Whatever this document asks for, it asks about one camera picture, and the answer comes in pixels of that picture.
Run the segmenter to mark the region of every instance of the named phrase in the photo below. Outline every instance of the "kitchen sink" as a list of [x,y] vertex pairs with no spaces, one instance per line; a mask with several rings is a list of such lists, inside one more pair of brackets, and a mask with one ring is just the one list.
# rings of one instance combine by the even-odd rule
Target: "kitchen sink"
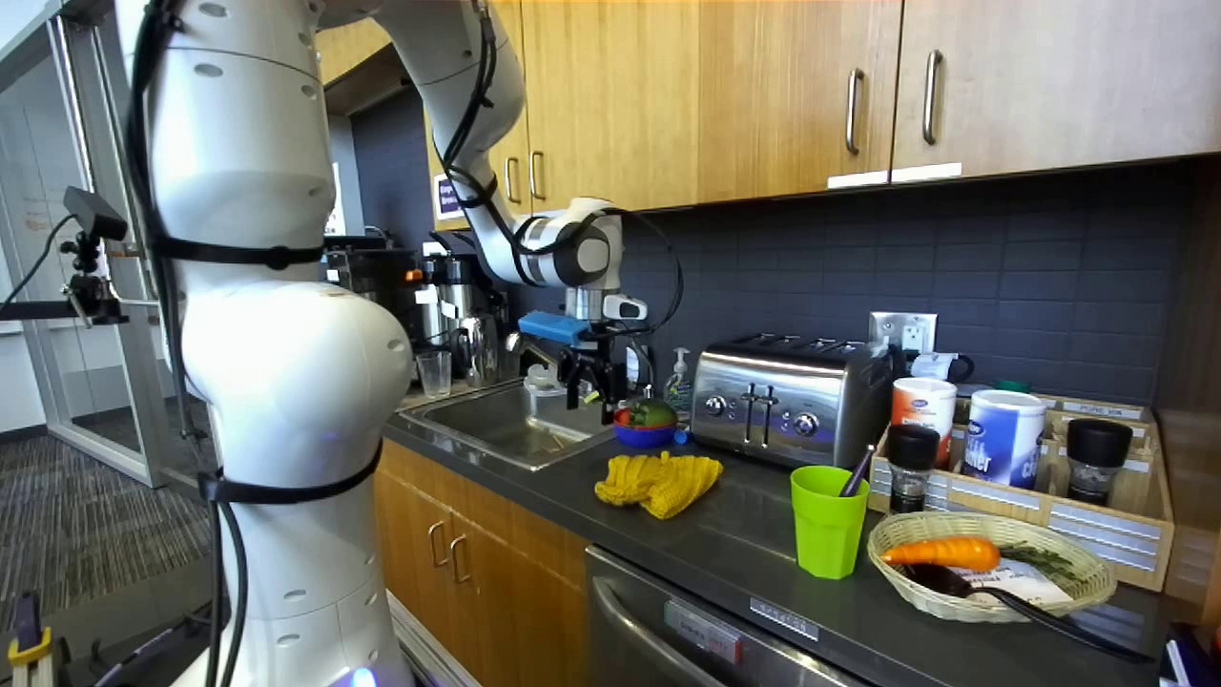
[[402,405],[402,418],[430,435],[461,444],[480,457],[502,457],[527,474],[611,440],[600,405],[565,409],[565,397],[531,402],[522,384],[493,384],[442,402]]

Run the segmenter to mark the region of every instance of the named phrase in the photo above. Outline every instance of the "plate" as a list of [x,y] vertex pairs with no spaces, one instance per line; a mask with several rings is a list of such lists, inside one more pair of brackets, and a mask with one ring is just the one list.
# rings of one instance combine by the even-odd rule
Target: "plate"
[[1073,585],[1061,585],[1068,593],[1068,605],[1042,607],[1048,615],[1075,615],[1083,607],[1097,607],[1116,596],[1117,579],[1106,563],[1099,563],[1090,550],[1079,541],[1068,541],[1047,528],[1024,524],[1024,518],[1004,518],[1004,516],[986,516],[986,510],[906,510],[906,516],[887,516],[870,532],[870,566],[925,615],[952,620],[952,621],[1026,621],[1024,615],[1009,612],[991,596],[942,596],[933,593],[916,579],[909,579],[901,569],[882,563],[888,545],[901,541],[925,541],[925,540],[954,540],[954,536],[980,536],[998,545],[1026,545],[1054,554]]

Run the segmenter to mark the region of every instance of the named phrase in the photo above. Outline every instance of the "dark backsplash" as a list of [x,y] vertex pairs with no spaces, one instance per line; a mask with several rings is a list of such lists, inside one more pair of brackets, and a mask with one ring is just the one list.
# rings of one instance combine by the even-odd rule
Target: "dark backsplash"
[[[425,145],[405,111],[355,120],[355,148],[367,223],[421,245],[428,196],[405,187],[425,187]],[[650,213],[687,266],[683,309],[652,345],[669,368],[677,345],[761,327],[853,340],[870,309],[921,309],[940,312],[942,351],[976,360],[980,384],[1148,405],[1190,178],[1190,163],[1152,163]],[[652,312],[671,298],[669,245],[626,229],[624,279]],[[559,309],[563,295],[516,301]]]

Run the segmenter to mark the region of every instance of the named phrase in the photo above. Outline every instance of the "toaster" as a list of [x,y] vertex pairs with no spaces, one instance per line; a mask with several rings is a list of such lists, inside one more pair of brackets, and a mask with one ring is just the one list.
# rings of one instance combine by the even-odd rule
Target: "toaster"
[[779,467],[854,467],[888,418],[887,345],[734,337],[697,354],[690,440]]

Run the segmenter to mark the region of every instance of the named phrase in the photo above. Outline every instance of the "lower cabinet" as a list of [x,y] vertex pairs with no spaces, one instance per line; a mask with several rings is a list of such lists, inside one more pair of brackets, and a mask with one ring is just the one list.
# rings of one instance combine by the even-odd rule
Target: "lower cabinet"
[[589,685],[579,540],[402,444],[374,485],[385,589],[480,685]]

